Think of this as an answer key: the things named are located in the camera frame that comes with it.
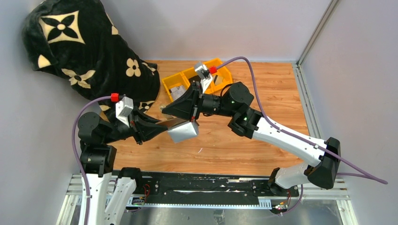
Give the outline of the brown leather card holder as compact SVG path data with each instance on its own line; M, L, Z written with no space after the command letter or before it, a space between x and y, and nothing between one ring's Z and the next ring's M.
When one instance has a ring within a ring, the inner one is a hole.
M167 133L174 143L179 143L199 135L199 124L196 121L191 122L181 118L172 118L156 122L156 124L168 128Z

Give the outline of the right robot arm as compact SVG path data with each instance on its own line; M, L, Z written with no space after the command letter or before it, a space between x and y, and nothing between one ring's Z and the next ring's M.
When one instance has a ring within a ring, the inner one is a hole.
M228 85L220 96L204 94L200 85L193 83L177 100L162 109L163 114L194 121L200 114L230 118L228 124L233 133L275 145L288 151L303 163L287 168L275 168L267 183L267 190L275 195L301 184L311 183L319 188L334 187L340 160L340 141L310 137L264 116L251 108L254 96L241 82Z

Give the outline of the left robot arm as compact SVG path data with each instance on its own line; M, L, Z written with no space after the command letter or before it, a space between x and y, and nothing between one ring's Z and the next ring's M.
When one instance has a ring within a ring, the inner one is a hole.
M83 202L80 211L81 225L117 225L131 195L138 191L148 196L150 186L143 181L139 168L124 167L115 180L111 200L107 201L108 185L112 179L117 149L111 143L133 137L143 144L167 131L160 120L133 110L127 117L127 124L111 124L97 113L87 112L75 123L80 138L79 158L82 175Z

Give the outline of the yellow bin with black cards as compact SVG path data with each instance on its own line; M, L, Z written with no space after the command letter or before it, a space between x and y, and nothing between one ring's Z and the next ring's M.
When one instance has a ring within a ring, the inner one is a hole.
M189 84L193 82L199 82L201 81L200 77L197 75L197 73L194 71L194 67L191 67L189 69L183 70L182 71L183 75L186 77L188 80ZM209 83L209 86L207 87L206 94L213 94L214 93L214 81L212 80Z

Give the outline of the silver cards stack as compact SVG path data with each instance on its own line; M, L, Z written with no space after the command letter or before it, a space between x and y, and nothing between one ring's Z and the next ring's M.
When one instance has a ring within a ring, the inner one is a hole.
M183 85L176 86L170 89L170 95L172 101L177 100L186 92L186 88Z

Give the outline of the yellow bin with silver cards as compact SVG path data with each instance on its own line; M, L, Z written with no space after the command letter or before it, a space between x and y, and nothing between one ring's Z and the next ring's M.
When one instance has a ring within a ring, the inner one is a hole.
M162 78L161 81L171 102L181 97L190 86L182 72Z

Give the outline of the yellow bin with gold cards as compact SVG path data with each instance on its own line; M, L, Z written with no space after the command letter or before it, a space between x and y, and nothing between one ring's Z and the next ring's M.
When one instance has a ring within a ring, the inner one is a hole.
M220 66L222 63L223 62L219 58L204 62L208 68ZM221 91L227 84L233 83L231 72L226 67L217 69L217 72L213 74L212 77L213 82L205 91L206 94L214 94L217 91Z

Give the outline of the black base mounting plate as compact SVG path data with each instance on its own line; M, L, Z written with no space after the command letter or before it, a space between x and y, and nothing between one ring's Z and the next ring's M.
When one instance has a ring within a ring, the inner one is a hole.
M262 197L298 197L299 190L291 187L274 193L267 176L142 171L134 194L146 197L148 204L254 206Z

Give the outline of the black floral plush blanket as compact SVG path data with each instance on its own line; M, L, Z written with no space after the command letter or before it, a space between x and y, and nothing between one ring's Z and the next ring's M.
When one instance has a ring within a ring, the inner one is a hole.
M25 18L22 40L31 68L69 82L88 100L126 95L146 113L160 92L155 63L141 59L99 0L45 0Z

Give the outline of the corner aluminium post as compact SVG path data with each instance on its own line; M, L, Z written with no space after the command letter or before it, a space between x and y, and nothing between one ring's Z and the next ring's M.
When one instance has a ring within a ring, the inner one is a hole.
M326 7L324 13L322 14L319 22L317 23L313 33L311 34L303 52L301 53L298 60L292 64L293 72L295 75L296 83L298 86L298 91L300 95L301 104L303 106L303 112L306 119L306 124L308 127L309 134L314 137L321 137L322 133L318 125L317 116L315 113L314 105L312 103L312 98L309 93L308 85L306 82L306 77L303 69L303 64L309 56L312 48L315 46L319 36L322 34L324 27L332 17L336 7L340 3L339 0L330 0L328 6Z

